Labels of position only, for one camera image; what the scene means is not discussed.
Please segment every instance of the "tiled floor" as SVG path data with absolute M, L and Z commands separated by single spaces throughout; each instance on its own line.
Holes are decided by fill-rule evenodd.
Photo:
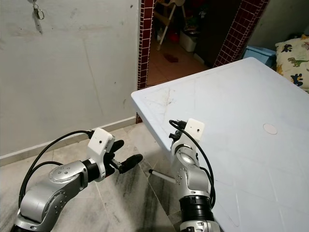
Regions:
M 173 185 L 149 175 L 154 168 L 170 174 L 166 157 L 143 123 L 111 132 L 125 145 L 116 152 L 123 161 L 141 153 L 144 159 L 125 174 L 115 172 L 102 182 L 91 182 L 62 211 L 53 232 L 175 232 L 179 230 L 180 207 Z M 47 152 L 42 161 L 69 163 L 85 160 L 89 140 Z M 21 182 L 34 157 L 0 167 L 0 231 L 14 223 Z M 46 177 L 54 166 L 43 166 L 29 186 Z
M 157 42 L 151 41 L 147 85 L 157 85 L 184 76 L 209 69 L 193 58 L 193 53 L 186 52 L 178 43 L 168 39 L 163 41 L 161 50 L 157 51 Z M 173 55 L 178 62 L 171 63 L 164 54 Z

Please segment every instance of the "key ring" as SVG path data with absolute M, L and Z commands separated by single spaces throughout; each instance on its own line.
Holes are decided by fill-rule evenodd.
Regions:
M 36 12 L 36 17 L 38 20 L 43 20 L 45 18 L 44 12 L 39 8 L 39 6 L 33 2 L 33 9 Z

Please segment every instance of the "floor in doorway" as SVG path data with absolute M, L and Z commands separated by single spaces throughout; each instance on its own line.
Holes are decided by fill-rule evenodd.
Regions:
M 185 51 L 178 43 L 168 39 L 163 41 L 161 50 L 157 51 L 158 43 L 151 41 L 147 86 L 158 85 L 184 76 L 209 69 L 193 57 L 193 53 Z M 170 62 L 166 57 L 175 58 L 178 62 Z

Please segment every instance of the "white plastic table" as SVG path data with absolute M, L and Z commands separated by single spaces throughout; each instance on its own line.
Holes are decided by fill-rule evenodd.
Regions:
M 247 58 L 132 98 L 167 154 L 170 119 L 205 123 L 200 144 L 214 172 L 212 211 L 225 232 L 309 231 L 309 94 Z

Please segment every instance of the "red tile door frame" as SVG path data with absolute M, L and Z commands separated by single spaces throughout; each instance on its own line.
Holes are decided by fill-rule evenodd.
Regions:
M 240 58 L 268 1 L 242 0 L 214 67 L 231 63 Z M 137 90 L 146 88 L 155 2 L 156 0 L 141 0 Z M 136 123 L 140 122 L 142 120 L 136 113 Z

